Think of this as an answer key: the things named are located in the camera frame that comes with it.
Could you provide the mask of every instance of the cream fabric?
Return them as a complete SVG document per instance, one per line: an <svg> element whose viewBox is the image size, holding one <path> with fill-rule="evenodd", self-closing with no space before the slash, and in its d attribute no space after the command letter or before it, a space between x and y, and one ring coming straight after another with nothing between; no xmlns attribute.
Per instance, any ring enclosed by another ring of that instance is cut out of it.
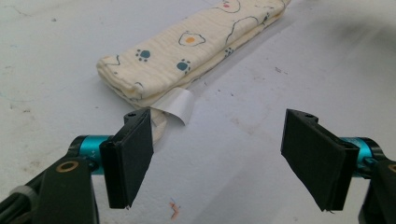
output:
<svg viewBox="0 0 396 224"><path fill-rule="evenodd" d="M276 21L289 2L221 1L119 55L101 59L99 76L136 108L151 106L174 87L188 88ZM154 113L163 121L163 115Z"/></svg>

